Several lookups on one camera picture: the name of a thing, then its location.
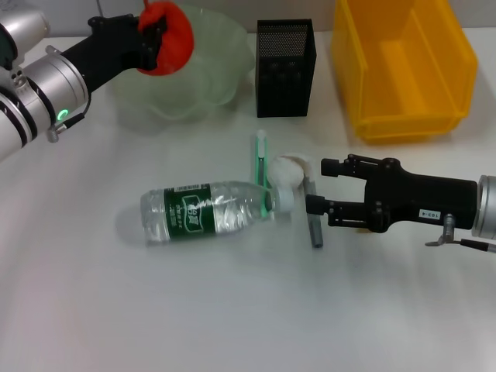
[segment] bottle cap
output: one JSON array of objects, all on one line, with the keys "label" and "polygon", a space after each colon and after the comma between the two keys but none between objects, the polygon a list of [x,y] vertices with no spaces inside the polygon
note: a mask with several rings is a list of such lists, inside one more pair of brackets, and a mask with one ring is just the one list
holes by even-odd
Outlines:
[{"label": "bottle cap", "polygon": [[295,208],[295,196],[290,188],[277,187],[277,212],[291,213]]}]

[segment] yellow storage box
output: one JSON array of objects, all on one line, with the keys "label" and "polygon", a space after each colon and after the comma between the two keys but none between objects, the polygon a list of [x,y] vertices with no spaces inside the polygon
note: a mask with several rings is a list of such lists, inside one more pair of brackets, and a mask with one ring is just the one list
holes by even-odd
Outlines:
[{"label": "yellow storage box", "polygon": [[364,140],[447,133],[469,113],[477,58],[447,0],[336,0],[332,58]]}]

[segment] frosted glass bowl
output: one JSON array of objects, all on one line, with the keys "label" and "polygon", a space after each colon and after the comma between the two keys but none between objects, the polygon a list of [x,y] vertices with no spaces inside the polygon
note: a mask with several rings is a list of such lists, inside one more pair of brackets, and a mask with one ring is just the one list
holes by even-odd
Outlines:
[{"label": "frosted glass bowl", "polygon": [[195,49],[188,63],[167,76],[124,71],[114,80],[126,105],[143,106],[165,119],[183,119],[231,101],[239,81],[255,66],[247,32],[222,13],[180,5],[190,20]]}]

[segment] red toy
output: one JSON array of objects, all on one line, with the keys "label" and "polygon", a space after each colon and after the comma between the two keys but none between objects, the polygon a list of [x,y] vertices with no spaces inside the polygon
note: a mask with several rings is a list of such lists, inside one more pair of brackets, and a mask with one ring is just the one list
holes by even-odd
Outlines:
[{"label": "red toy", "polygon": [[186,15],[172,2],[144,0],[145,10],[139,17],[138,30],[165,16],[167,31],[162,35],[162,47],[157,56],[157,68],[152,71],[139,70],[153,76],[169,75],[180,70],[190,59],[195,47],[193,29]]}]

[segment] white table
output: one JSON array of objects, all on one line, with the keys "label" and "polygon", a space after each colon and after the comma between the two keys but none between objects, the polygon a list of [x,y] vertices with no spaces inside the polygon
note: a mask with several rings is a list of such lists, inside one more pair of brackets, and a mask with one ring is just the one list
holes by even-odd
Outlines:
[{"label": "white table", "polygon": [[[421,174],[496,175],[496,29],[467,34],[480,58],[472,113],[431,143],[370,147],[349,134],[329,33],[316,37],[308,118],[256,119],[249,84],[181,124],[117,109],[111,84],[97,91],[58,144],[37,139],[0,165],[0,370],[496,370],[496,256],[425,247],[439,228],[399,223],[372,235],[324,224],[316,252],[300,195],[291,219],[147,249],[136,214],[152,188],[248,181],[261,128],[271,156],[357,153]],[[45,40],[30,60],[78,40]],[[319,177],[317,188],[336,200],[363,194],[346,178]]]}]

